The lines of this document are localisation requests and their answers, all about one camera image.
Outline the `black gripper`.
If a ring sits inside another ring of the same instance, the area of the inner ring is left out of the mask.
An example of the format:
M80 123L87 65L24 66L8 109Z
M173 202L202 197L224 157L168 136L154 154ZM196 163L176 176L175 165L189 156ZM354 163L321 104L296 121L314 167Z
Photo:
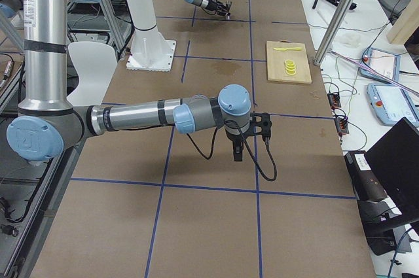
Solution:
M225 17L228 13L227 10L230 10L232 6L232 1L226 1L225 4L222 4L219 0L208 0L208 4L205 9L209 12L214 12L219 16Z
M233 156L235 162L241 162L243 159L244 138L241 129L225 126L227 137L231 140L233 146Z

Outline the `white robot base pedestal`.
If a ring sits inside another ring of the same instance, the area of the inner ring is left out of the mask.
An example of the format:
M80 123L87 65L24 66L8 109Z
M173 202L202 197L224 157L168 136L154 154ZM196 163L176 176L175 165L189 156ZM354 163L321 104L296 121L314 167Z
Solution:
M134 26L127 68L130 70L170 71L176 42L166 40L159 32L153 0L126 1Z

